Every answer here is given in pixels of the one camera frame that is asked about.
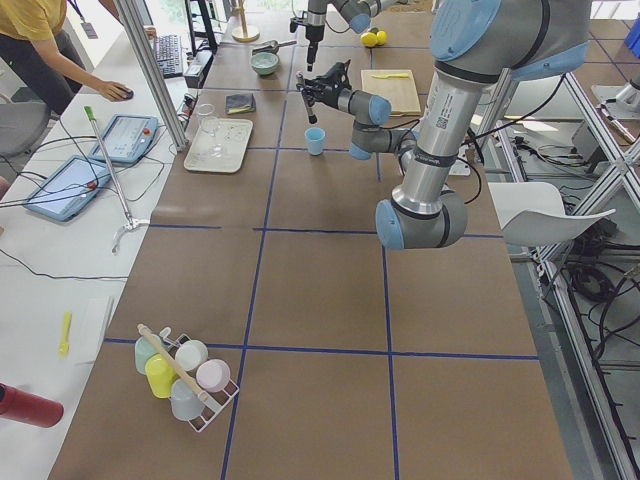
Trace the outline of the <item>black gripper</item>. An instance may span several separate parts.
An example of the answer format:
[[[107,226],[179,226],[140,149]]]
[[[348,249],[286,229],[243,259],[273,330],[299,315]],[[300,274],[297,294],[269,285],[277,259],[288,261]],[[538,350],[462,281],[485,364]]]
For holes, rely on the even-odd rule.
[[[306,65],[307,71],[313,70],[316,62],[319,43],[324,39],[325,15],[302,14],[290,18],[290,32],[295,33],[298,27],[305,28],[305,38],[308,41]]]
[[[315,78],[304,77],[306,90],[313,95],[314,104],[320,102],[333,108],[338,107],[340,95],[352,90],[348,78],[350,63],[350,60],[336,62],[324,75]]]

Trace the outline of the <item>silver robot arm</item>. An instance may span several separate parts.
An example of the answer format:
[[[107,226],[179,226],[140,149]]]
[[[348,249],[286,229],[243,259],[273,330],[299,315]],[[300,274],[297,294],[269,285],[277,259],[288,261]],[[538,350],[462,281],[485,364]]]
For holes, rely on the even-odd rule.
[[[516,81],[571,72],[588,50],[588,1],[447,1],[430,34],[436,87],[417,133],[387,129],[390,102],[351,87],[345,62],[296,87],[307,109],[322,103],[353,116],[350,154],[367,160],[393,153],[402,183],[376,207],[380,243],[387,249],[441,248],[467,227],[460,195],[446,181],[483,91],[508,69]]]

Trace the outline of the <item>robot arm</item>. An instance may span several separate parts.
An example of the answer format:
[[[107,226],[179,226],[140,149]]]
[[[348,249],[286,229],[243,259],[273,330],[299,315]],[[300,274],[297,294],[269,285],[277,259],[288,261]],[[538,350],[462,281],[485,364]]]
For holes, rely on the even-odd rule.
[[[293,13],[289,27],[291,33],[295,33],[299,27],[305,29],[305,38],[308,41],[307,71],[313,70],[319,44],[324,39],[329,5],[336,9],[349,29],[355,33],[363,33],[370,26],[372,18],[396,3],[396,0],[309,0],[306,10]]]

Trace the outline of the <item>person's right hand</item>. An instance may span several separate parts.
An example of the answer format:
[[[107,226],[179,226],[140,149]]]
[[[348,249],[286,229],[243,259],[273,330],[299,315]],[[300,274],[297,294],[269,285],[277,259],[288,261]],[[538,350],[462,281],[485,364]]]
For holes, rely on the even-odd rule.
[[[114,102],[127,101],[134,96],[134,92],[131,89],[113,81],[102,81],[98,87],[98,92],[104,98]]]

